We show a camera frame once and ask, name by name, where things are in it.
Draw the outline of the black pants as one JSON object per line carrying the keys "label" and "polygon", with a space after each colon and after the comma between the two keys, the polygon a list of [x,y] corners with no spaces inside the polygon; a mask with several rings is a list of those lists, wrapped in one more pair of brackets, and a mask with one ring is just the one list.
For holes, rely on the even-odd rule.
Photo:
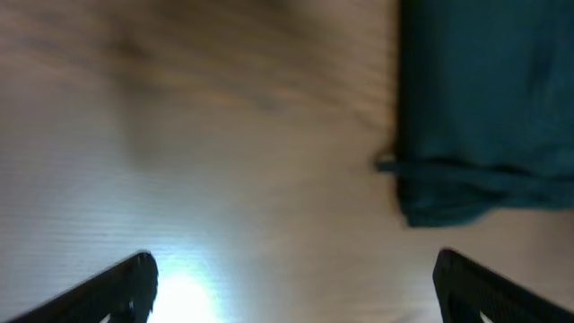
{"label": "black pants", "polygon": [[412,227],[573,206],[573,0],[400,5],[399,206]]}

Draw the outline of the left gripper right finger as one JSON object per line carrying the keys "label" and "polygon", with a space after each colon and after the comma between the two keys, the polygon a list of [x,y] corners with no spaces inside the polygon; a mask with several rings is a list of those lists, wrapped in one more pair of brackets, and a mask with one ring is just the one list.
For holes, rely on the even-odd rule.
{"label": "left gripper right finger", "polygon": [[573,323],[573,313],[453,249],[442,249],[433,283],[444,323]]}

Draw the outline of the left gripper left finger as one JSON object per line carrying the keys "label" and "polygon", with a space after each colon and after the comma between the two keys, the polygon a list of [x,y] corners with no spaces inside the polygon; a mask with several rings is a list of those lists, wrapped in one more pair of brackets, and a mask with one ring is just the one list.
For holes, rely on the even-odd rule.
{"label": "left gripper left finger", "polygon": [[158,267],[140,251],[7,323],[146,323],[158,289]]}

